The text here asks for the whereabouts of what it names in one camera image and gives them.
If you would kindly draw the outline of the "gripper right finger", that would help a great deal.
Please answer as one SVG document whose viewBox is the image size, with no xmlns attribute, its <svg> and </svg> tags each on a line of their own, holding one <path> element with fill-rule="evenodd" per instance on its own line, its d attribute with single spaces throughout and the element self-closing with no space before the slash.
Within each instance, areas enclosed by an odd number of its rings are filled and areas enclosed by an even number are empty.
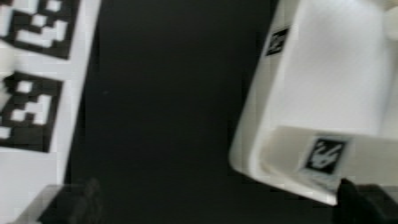
<svg viewBox="0 0 398 224">
<path fill-rule="evenodd" d="M 398 224 L 398 186 L 341 180 L 334 224 Z"/>
</svg>

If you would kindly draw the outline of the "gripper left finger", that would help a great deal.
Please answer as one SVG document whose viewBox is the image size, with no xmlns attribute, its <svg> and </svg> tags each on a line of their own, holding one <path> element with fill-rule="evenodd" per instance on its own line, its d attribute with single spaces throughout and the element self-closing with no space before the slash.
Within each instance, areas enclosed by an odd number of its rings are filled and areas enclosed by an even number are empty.
<svg viewBox="0 0 398 224">
<path fill-rule="evenodd" d="M 99 181 L 48 185 L 11 224 L 105 224 Z"/>
</svg>

